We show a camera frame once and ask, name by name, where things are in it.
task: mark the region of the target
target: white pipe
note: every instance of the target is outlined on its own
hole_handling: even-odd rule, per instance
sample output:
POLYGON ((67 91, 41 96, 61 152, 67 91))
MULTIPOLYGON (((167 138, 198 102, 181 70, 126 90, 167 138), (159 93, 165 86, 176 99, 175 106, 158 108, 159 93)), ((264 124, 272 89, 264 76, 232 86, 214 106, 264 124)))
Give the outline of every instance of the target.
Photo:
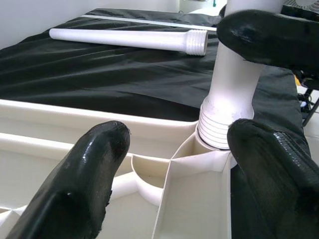
MULTIPOLYGON (((246 9, 280 12, 283 4, 284 0, 229 0, 225 15, 246 9)), ((228 149, 229 125, 237 119, 253 118, 252 99, 262 70, 263 65, 248 62, 219 43, 210 91, 198 123, 199 136, 206 144, 228 149)))
POLYGON ((182 51, 198 56, 206 54, 208 38, 206 30, 158 32, 53 28, 49 34, 57 40, 182 51))

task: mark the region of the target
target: black fabric cover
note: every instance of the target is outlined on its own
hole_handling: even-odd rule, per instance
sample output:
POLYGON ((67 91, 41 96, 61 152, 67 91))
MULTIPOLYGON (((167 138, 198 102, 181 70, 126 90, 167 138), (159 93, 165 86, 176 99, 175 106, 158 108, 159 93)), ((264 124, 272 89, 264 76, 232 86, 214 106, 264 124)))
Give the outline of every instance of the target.
MULTIPOLYGON (((220 17, 96 9, 88 14, 216 26, 220 17)), ((77 29, 187 31, 185 28, 79 17, 58 26, 77 29)), ((50 39, 48 31, 0 51, 0 98, 161 119, 195 121, 208 94, 218 39, 207 54, 50 39)), ((287 132, 309 152, 291 71, 265 67, 253 99, 255 118, 287 132)), ((268 239, 242 170, 231 171, 234 239, 268 239)))

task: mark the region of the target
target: white wall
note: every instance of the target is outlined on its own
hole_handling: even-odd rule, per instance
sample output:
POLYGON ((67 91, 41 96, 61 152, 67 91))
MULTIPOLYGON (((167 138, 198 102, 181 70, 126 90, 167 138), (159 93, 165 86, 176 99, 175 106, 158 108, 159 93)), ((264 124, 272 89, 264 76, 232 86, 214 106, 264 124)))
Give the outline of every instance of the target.
POLYGON ((98 7, 150 11, 179 11, 179 0, 97 0, 98 7))
POLYGON ((99 0, 0 0, 0 49, 80 16, 99 0))

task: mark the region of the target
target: white plastic frame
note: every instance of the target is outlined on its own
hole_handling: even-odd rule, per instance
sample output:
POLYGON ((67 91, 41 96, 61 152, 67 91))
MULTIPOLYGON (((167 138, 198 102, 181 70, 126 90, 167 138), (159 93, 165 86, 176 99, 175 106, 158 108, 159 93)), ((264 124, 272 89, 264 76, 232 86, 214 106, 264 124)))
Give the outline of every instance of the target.
POLYGON ((76 140, 109 120, 132 136, 99 239, 231 238, 231 155, 205 147, 197 122, 0 100, 0 239, 76 140))

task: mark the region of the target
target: white rod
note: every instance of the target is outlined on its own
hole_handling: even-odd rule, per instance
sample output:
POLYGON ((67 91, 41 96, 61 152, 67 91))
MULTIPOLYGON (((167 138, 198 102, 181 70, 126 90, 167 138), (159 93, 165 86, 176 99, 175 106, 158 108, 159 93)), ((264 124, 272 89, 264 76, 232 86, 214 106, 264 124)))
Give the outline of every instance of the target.
POLYGON ((187 32, 119 31, 58 29, 49 32, 56 40, 78 41, 117 46, 140 47, 168 51, 183 51, 188 55, 206 54, 208 33, 206 30, 187 32))
POLYGON ((82 15, 81 17, 105 19, 105 20, 113 20, 113 21, 137 22, 137 23, 160 25, 160 26, 173 26, 173 27, 181 27, 181 28, 197 29, 197 30, 216 31, 216 27, 187 25, 187 24, 164 22, 164 21, 151 21, 151 20, 143 20, 143 19, 133 19, 133 18, 124 18, 124 17, 113 17, 113 16, 95 16, 95 15, 82 15))

